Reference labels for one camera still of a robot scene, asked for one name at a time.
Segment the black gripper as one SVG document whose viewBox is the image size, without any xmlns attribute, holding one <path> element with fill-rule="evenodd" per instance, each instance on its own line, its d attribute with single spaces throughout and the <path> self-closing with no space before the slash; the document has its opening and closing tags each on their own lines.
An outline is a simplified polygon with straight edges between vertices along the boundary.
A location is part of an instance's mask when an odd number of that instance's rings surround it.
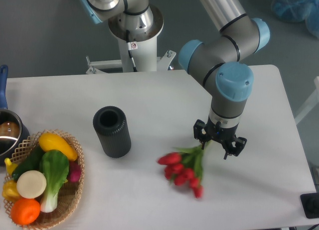
<svg viewBox="0 0 319 230">
<path fill-rule="evenodd" d="M 214 124 L 208 119 L 207 124 L 201 120 L 197 120 L 193 126 L 194 138 L 200 143 L 206 143 L 210 140 L 221 143 L 223 141 L 223 148 L 225 150 L 224 160 L 228 156 L 238 156 L 241 151 L 245 148 L 247 139 L 236 136 L 238 124 L 231 127 L 225 128 Z"/>
</svg>

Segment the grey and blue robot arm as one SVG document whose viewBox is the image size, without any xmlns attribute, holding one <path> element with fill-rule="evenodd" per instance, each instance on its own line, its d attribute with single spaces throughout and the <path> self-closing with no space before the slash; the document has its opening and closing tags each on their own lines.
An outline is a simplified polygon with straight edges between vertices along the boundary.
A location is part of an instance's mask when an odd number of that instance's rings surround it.
<svg viewBox="0 0 319 230">
<path fill-rule="evenodd" d="M 117 38 L 124 72 L 156 71 L 157 37 L 163 17 L 149 0 L 80 0 L 95 23 L 108 22 Z M 178 61 L 211 95 L 207 122 L 198 120 L 194 137 L 205 144 L 219 142 L 226 156 L 238 156 L 247 140 L 236 130 L 249 98 L 254 75 L 241 60 L 263 48 L 270 39 L 267 24 L 251 19 L 238 0 L 200 0 L 220 38 L 210 44 L 187 42 Z"/>
</svg>

